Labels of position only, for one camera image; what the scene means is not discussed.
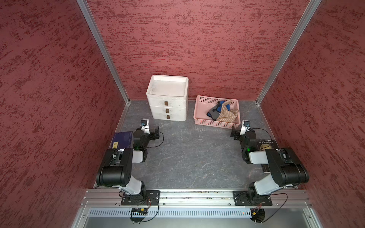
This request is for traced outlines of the beige striped square dishcloth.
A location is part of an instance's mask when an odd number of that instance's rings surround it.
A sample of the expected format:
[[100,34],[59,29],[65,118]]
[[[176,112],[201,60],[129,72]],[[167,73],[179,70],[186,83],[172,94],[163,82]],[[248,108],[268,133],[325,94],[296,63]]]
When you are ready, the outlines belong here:
[[226,123],[233,123],[235,121],[239,114],[239,110],[234,108],[230,108],[230,110],[228,110],[227,106],[230,105],[231,102],[232,100],[227,100],[223,102],[221,106],[221,112],[216,119],[217,121]]

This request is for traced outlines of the blue grey microfibre cloth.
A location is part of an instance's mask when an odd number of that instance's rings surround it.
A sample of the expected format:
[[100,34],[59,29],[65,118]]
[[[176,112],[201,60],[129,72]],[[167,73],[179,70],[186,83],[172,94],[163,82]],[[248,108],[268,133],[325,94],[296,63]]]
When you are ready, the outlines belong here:
[[221,112],[221,106],[223,104],[224,101],[218,101],[217,104],[209,110],[209,112],[206,113],[206,115],[211,118],[212,120],[216,121],[216,119],[218,118],[220,112]]

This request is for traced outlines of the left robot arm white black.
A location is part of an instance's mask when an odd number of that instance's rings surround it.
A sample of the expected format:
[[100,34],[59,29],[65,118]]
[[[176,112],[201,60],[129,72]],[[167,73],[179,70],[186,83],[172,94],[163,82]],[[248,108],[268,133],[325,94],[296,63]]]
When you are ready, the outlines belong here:
[[132,176],[132,165],[147,159],[148,144],[160,138],[159,127],[140,127],[133,132],[133,147],[108,149],[96,174],[96,184],[118,188],[128,196],[146,198],[145,184]]

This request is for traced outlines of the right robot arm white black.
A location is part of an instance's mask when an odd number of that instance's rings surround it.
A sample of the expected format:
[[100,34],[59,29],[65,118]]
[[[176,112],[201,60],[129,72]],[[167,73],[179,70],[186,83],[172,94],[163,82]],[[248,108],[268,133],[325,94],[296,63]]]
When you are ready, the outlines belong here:
[[241,154],[247,164],[268,165],[270,174],[249,185],[248,196],[269,196],[286,187],[309,181],[309,173],[292,148],[278,148],[275,141],[256,138],[254,129],[243,126],[232,128],[231,137],[240,142]]

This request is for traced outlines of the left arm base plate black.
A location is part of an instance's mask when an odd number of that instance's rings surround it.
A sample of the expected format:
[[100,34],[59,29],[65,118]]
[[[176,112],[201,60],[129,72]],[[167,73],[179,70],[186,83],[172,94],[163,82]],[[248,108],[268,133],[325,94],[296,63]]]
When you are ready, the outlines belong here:
[[158,206],[160,199],[160,191],[146,190],[138,195],[128,195],[126,193],[121,197],[122,206]]

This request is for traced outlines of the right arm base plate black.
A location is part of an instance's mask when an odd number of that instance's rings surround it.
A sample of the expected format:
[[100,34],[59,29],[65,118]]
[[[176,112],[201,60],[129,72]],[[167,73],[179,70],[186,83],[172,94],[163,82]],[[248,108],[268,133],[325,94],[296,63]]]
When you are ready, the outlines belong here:
[[233,200],[236,206],[272,206],[270,195],[261,196],[249,191],[233,191]]

